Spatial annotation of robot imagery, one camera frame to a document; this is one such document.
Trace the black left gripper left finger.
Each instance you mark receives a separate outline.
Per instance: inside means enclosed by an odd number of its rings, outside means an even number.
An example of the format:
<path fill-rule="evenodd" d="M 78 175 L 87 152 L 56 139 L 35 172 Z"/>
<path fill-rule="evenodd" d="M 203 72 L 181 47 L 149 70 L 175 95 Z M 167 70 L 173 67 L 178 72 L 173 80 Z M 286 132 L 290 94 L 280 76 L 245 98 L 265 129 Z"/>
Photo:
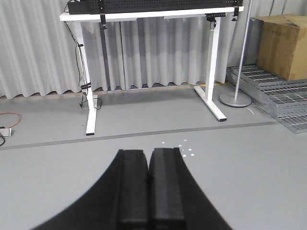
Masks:
<path fill-rule="evenodd" d="M 148 167 L 142 150 L 125 150 L 118 204 L 119 230 L 148 229 Z"/>

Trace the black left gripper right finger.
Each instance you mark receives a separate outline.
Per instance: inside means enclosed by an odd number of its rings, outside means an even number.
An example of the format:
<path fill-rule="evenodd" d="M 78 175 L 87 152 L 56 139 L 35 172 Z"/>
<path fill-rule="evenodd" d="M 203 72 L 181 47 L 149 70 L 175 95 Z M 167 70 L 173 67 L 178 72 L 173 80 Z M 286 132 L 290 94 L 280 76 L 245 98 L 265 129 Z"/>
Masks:
<path fill-rule="evenodd" d="M 185 217 L 173 149 L 154 149 L 149 176 L 150 229 L 184 229 Z"/>

